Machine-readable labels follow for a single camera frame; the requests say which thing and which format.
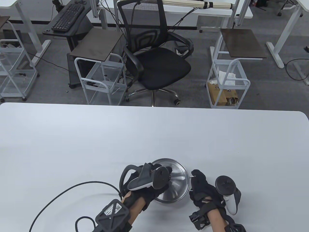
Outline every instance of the label sticker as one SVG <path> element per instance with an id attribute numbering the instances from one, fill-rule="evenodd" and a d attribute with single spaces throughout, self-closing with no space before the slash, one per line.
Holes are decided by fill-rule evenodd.
<path id="1" fill-rule="evenodd" d="M 108 209 L 104 211 L 104 214 L 105 214 L 106 216 L 111 215 L 112 212 L 113 212 L 113 207 L 114 207 L 114 204 L 112 204 L 110 207 L 108 207 Z M 115 214 L 116 214 L 121 208 L 122 208 L 122 206 L 119 205 L 118 203 L 116 203 Z"/>

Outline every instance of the hand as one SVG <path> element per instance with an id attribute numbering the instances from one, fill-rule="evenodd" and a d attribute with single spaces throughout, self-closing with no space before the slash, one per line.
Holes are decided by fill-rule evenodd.
<path id="1" fill-rule="evenodd" d="M 161 164 L 155 164 L 155 165 L 153 165 L 152 163 L 149 163 L 149 164 L 152 166 L 151 167 L 152 171 L 157 169 L 158 167 L 161 167 Z M 166 167 L 166 168 L 168 169 L 168 172 L 171 174 L 172 168 L 171 167 Z M 139 176 L 138 172 L 134 172 L 134 173 L 131 174 L 129 180 L 123 185 L 125 193 L 129 192 L 129 190 L 128 190 L 128 183 L 131 180 L 137 178 L 138 176 Z M 160 194 L 162 194 L 164 191 L 166 191 L 168 189 L 168 187 L 169 187 L 169 184 L 165 185 L 161 189 L 154 189 L 153 187 L 142 188 L 142 189 L 139 189 L 139 190 L 132 191 L 132 193 L 135 196 L 134 199 L 137 200 L 139 197 L 142 197 L 145 200 L 146 204 L 143 207 L 143 211 L 145 211 L 148 208 L 148 205 L 150 204 L 150 202 L 152 202 Z"/>
<path id="2" fill-rule="evenodd" d="M 189 194 L 193 203 L 201 208 L 207 201 L 212 200 L 218 207 L 222 206 L 223 196 L 218 193 L 215 186 L 207 182 L 206 176 L 197 169 L 193 170 L 191 174 L 194 177 L 191 178 L 192 189 Z"/>

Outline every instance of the chair caster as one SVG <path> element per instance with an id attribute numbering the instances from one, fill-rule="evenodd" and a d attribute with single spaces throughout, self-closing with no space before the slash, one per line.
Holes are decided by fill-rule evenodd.
<path id="1" fill-rule="evenodd" d="M 180 104 L 180 100 L 177 98 L 177 99 L 174 101 L 174 104 L 175 104 L 175 105 L 179 105 L 179 104 Z"/>

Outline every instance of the qr code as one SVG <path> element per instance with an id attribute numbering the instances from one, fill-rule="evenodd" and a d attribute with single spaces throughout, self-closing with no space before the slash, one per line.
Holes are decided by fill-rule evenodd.
<path id="1" fill-rule="evenodd" d="M 118 203 L 116 203 L 116 207 L 115 207 L 115 213 L 117 213 L 119 210 L 121 210 L 122 206 L 119 205 Z"/>

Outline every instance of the stainless steel pot lid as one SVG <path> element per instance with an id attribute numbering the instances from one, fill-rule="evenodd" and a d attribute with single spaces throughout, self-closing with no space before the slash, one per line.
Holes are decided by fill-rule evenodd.
<path id="1" fill-rule="evenodd" d="M 190 187 L 189 173 L 183 165 L 173 159 L 158 159 L 152 164 L 161 164 L 164 167 L 170 166 L 171 173 L 170 187 L 155 200 L 161 203 L 172 203 L 181 200 L 188 192 Z"/>

